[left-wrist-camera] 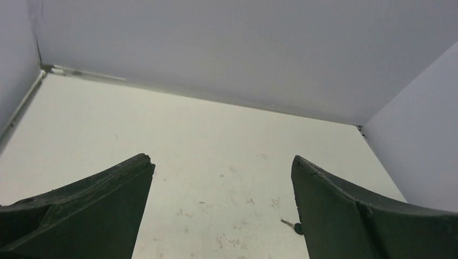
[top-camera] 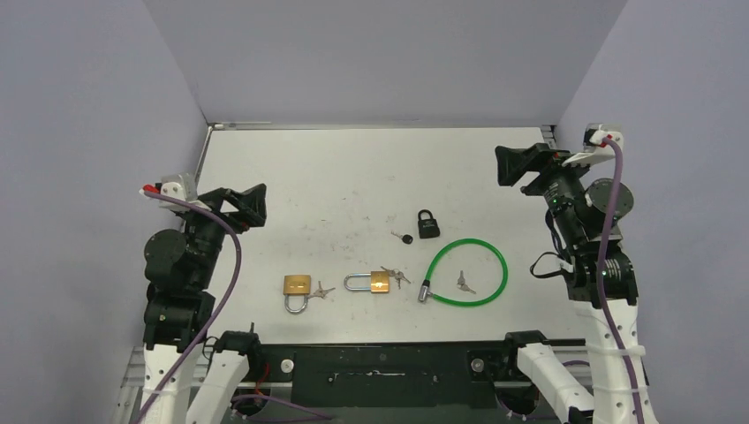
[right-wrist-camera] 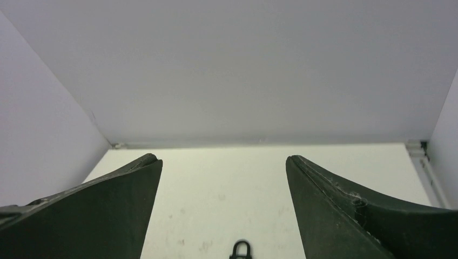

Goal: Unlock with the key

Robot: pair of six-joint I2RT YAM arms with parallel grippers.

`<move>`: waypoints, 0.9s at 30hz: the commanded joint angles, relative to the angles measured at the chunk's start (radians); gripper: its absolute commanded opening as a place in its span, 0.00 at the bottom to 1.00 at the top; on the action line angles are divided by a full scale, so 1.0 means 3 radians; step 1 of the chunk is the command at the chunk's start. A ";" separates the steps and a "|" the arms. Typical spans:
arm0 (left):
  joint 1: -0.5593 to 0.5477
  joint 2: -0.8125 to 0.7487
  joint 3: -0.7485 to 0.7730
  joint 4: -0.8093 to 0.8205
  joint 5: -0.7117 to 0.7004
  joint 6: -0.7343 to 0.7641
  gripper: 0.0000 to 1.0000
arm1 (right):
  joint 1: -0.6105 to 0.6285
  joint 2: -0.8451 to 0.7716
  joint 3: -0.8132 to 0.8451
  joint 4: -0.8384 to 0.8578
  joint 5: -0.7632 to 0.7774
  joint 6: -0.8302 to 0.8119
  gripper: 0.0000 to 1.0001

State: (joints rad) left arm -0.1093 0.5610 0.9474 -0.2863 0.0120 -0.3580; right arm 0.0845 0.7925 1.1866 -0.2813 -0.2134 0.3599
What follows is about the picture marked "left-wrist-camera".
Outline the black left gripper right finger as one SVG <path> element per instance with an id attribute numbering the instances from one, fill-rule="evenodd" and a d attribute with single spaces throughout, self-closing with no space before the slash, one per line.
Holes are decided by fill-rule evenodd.
<path id="1" fill-rule="evenodd" d="M 310 258 L 457 258 L 457 213 L 385 197 L 301 156 L 291 180 Z"/>

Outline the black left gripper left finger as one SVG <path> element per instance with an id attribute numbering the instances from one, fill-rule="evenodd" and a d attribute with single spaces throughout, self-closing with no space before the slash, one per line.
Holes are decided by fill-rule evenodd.
<path id="1" fill-rule="evenodd" d="M 131 258 L 154 174 L 146 154 L 1 207 L 1 258 Z"/>

